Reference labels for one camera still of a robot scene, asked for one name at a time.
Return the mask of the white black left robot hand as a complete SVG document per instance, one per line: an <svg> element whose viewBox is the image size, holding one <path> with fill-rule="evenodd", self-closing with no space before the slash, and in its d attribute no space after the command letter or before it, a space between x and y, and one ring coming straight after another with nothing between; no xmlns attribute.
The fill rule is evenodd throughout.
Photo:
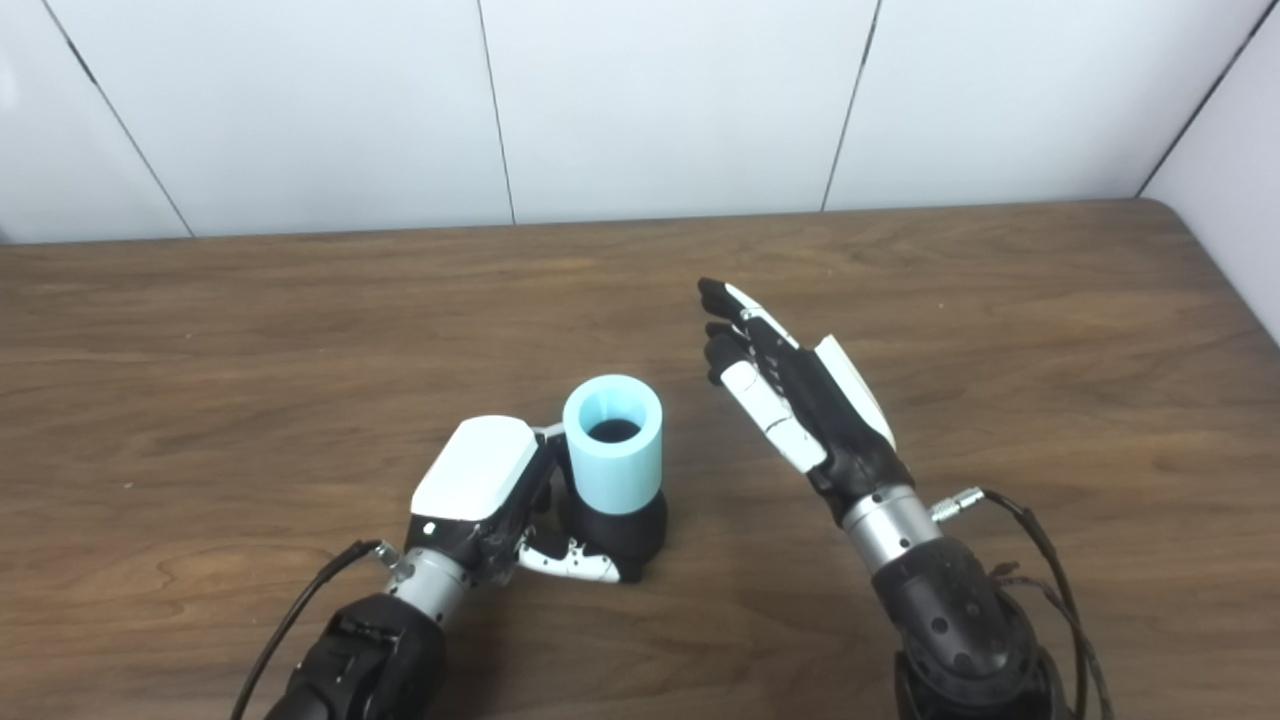
<svg viewBox="0 0 1280 720"><path fill-rule="evenodd" d="M430 551L461 566L470 585L500 585L520 568L582 582L637 584L639 561L609 553L566 524L540 529L553 477L576 493L564 432L515 416L461 421L410 502L404 550Z"/></svg>

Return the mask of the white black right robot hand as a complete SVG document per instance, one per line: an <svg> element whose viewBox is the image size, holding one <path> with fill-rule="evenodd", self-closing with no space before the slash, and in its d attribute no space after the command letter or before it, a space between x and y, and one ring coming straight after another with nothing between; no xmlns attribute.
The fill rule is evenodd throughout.
<svg viewBox="0 0 1280 720"><path fill-rule="evenodd" d="M724 388L841 523L891 486L915 484L878 401L832 336L809 348L758 301L698 281L712 384Z"/></svg>

